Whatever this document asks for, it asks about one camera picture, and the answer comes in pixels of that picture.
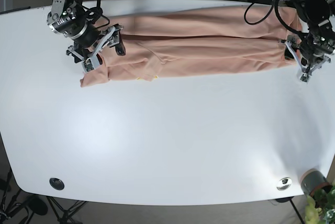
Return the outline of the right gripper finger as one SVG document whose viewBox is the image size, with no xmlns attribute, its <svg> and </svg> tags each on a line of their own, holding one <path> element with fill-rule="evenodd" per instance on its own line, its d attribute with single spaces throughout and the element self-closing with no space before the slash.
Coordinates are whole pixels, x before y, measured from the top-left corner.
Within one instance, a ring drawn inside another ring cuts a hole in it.
<svg viewBox="0 0 335 224">
<path fill-rule="evenodd" d="M 84 60 L 82 61 L 82 67 L 85 73 L 99 68 L 103 64 L 101 57 L 101 51 L 104 46 L 96 47 L 93 52 L 89 49 L 81 49 Z"/>
<path fill-rule="evenodd" d="M 122 29 L 123 29 L 122 25 L 114 24 L 113 26 L 105 30 L 105 35 L 107 35 L 111 30 L 114 30 L 113 34 L 107 39 L 105 46 L 108 46 L 109 48 L 115 48 L 115 51 L 117 55 L 119 56 L 126 55 L 126 49 L 123 44 L 121 33 L 120 33 Z"/>
</svg>

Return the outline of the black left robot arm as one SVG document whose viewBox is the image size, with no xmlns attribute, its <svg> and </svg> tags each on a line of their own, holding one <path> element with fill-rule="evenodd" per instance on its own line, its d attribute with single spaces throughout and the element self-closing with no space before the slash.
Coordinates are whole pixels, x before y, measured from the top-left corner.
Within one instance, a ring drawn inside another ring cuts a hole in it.
<svg viewBox="0 0 335 224">
<path fill-rule="evenodd" d="M 298 31 L 289 26 L 280 16 L 280 0 L 272 0 L 267 14 L 257 22 L 247 21 L 247 12 L 255 4 L 252 2 L 244 13 L 248 25 L 257 25 L 265 21 L 271 12 L 291 36 L 282 41 L 291 56 L 300 67 L 299 79 L 307 83 L 313 72 L 320 69 L 334 55 L 334 31 L 330 22 L 330 7 L 326 0 L 288 0 L 296 8 L 298 17 L 307 24 L 308 32 Z"/>
</svg>

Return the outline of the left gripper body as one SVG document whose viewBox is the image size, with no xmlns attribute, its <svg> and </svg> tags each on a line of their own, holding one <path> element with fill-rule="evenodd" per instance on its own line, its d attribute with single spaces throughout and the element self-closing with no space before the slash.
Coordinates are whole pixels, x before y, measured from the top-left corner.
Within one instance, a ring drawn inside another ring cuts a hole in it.
<svg viewBox="0 0 335 224">
<path fill-rule="evenodd" d="M 334 31 L 332 28 L 313 28 L 309 32 L 297 31 L 301 39 L 301 58 L 311 60 L 316 57 L 334 55 Z"/>
</svg>

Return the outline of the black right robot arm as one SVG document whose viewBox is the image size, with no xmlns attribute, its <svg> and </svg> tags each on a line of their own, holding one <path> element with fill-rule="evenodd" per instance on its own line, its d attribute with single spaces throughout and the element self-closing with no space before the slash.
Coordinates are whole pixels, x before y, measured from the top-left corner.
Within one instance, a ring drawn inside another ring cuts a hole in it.
<svg viewBox="0 0 335 224">
<path fill-rule="evenodd" d="M 110 24 L 103 14 L 102 0 L 52 0 L 47 25 L 56 34 L 73 41 L 66 54 L 80 63 L 85 72 L 97 69 L 103 63 L 101 52 L 105 47 L 115 48 L 118 56 L 125 56 L 122 26 Z"/>
</svg>

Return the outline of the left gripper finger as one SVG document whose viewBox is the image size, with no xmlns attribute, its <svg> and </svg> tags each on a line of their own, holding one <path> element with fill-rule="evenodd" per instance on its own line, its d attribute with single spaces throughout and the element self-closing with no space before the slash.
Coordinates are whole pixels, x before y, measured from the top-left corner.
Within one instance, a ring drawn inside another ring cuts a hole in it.
<svg viewBox="0 0 335 224">
<path fill-rule="evenodd" d="M 329 57 L 316 57 L 311 60 L 302 58 L 300 61 L 301 72 L 298 75 L 299 80 L 308 83 L 312 74 L 316 70 L 321 69 L 324 63 L 331 63 L 331 59 Z"/>
<path fill-rule="evenodd" d="M 302 57 L 300 55 L 300 43 L 301 39 L 297 35 L 288 35 L 286 39 L 279 38 L 278 44 L 281 48 L 285 48 L 281 61 L 278 65 L 301 65 Z"/>
</svg>

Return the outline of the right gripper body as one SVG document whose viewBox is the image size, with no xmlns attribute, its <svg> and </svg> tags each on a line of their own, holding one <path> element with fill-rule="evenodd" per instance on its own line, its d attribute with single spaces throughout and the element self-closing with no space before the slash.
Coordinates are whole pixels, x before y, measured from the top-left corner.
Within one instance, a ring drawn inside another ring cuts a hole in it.
<svg viewBox="0 0 335 224">
<path fill-rule="evenodd" d="M 68 20 L 65 25 L 65 35 L 74 43 L 68 47 L 66 55 L 71 55 L 75 60 L 87 60 L 91 54 L 88 48 L 97 46 L 97 41 L 109 32 L 110 28 L 101 31 L 86 20 Z"/>
</svg>

